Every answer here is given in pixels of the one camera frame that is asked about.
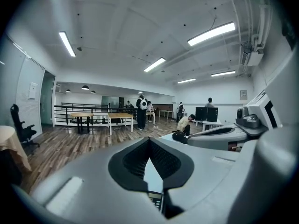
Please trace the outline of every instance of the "computer monitor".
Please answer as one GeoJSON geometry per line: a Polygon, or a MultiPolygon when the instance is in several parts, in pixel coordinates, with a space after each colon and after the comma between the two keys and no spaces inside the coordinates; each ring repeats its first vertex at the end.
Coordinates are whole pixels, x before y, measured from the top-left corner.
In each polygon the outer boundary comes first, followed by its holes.
{"type": "Polygon", "coordinates": [[[206,120],[210,122],[217,122],[218,108],[207,108],[206,120]]]}
{"type": "Polygon", "coordinates": [[[195,108],[195,120],[197,120],[197,121],[206,120],[206,113],[207,113],[206,107],[196,107],[195,108]]]}

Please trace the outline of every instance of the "chair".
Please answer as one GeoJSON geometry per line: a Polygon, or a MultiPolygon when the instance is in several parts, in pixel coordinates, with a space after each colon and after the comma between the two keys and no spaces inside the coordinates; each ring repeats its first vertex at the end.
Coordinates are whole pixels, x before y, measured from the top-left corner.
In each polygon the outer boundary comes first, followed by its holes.
{"type": "Polygon", "coordinates": [[[36,131],[31,129],[34,125],[30,125],[27,128],[22,127],[25,121],[20,122],[19,107],[16,104],[10,108],[10,113],[20,142],[26,142],[27,145],[37,145],[39,147],[40,145],[38,143],[34,143],[30,140],[32,135],[36,134],[36,131]]]}

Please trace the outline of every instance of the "wooden floor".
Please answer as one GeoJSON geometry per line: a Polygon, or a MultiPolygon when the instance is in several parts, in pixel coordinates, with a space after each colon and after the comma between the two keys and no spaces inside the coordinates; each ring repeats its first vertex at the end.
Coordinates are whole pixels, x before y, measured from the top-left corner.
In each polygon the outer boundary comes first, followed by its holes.
{"type": "MultiPolygon", "coordinates": [[[[147,122],[145,130],[137,130],[137,126],[134,126],[132,133],[131,126],[116,126],[112,128],[112,135],[109,135],[107,127],[91,128],[89,134],[83,135],[77,133],[77,127],[44,127],[43,134],[34,139],[34,142],[40,144],[40,148],[28,156],[32,172],[24,175],[21,187],[31,193],[47,176],[81,154],[142,137],[161,137],[176,130],[177,123],[164,117],[156,117],[155,126],[158,128],[147,122]]],[[[193,122],[190,122],[190,126],[191,134],[202,131],[202,126],[196,127],[193,122]]]]}

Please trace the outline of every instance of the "white backpack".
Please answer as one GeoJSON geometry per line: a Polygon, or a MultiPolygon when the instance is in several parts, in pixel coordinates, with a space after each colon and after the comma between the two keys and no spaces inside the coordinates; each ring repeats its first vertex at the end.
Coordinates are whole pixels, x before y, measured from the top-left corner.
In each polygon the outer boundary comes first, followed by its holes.
{"type": "Polygon", "coordinates": [[[140,109],[147,110],[148,109],[148,103],[146,102],[146,100],[141,99],[141,98],[139,98],[139,99],[141,100],[141,102],[139,104],[140,109]]]}

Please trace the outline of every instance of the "black pants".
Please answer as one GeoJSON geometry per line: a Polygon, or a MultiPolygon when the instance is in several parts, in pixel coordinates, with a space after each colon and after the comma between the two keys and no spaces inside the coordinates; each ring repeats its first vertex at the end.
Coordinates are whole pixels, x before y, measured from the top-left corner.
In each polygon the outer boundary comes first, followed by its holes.
{"type": "Polygon", "coordinates": [[[190,136],[190,125],[186,125],[183,133],[187,136],[190,136]]]}
{"type": "Polygon", "coordinates": [[[181,120],[182,117],[183,117],[183,113],[177,112],[177,123],[181,120]]]}
{"type": "Polygon", "coordinates": [[[145,128],[145,119],[146,119],[146,110],[138,110],[137,111],[137,124],[138,128],[145,128]]]}

